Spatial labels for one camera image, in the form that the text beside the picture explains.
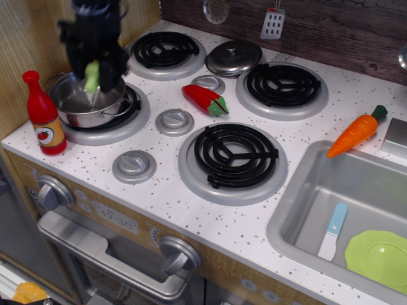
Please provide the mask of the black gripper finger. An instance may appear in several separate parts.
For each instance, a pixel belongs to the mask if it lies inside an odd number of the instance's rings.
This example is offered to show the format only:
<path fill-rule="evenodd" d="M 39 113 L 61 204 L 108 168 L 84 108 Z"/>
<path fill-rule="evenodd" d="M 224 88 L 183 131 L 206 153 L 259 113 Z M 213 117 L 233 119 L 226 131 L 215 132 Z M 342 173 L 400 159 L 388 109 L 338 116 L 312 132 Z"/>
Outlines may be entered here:
<path fill-rule="evenodd" d="M 112 90 L 127 72 L 125 60 L 113 61 L 104 59 L 99 66 L 99 87 L 102 92 Z"/>
<path fill-rule="evenodd" d="M 92 61 L 92 56 L 88 49 L 83 44 L 67 42 L 66 50 L 75 75 L 80 79 L 85 78 L 85 69 Z"/>

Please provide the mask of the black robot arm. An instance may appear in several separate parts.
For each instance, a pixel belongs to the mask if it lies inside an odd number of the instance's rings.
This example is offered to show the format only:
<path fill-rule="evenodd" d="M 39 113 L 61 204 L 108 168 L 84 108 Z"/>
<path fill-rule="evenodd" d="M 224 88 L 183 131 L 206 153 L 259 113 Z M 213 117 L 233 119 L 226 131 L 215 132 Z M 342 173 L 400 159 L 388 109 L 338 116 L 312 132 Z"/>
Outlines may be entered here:
<path fill-rule="evenodd" d="M 112 90 L 127 73 L 129 56 L 119 44 L 121 34 L 119 1 L 72 1 L 75 20 L 59 20 L 60 41 L 65 44 L 73 72 L 85 78 L 85 69 L 99 63 L 99 87 Z"/>

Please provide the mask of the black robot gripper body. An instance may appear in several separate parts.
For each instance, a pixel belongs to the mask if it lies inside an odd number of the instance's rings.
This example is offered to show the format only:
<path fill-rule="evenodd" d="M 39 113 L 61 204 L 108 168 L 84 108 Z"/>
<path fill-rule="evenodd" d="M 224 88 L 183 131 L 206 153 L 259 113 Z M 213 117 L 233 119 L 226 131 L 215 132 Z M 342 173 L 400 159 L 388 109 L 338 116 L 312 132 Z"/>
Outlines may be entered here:
<path fill-rule="evenodd" d="M 128 55 L 118 45 L 121 20 L 126 13 L 120 8 L 73 8 L 75 20 L 58 21 L 60 41 L 83 44 L 92 56 L 92 61 L 101 64 L 104 59 L 128 61 Z"/>

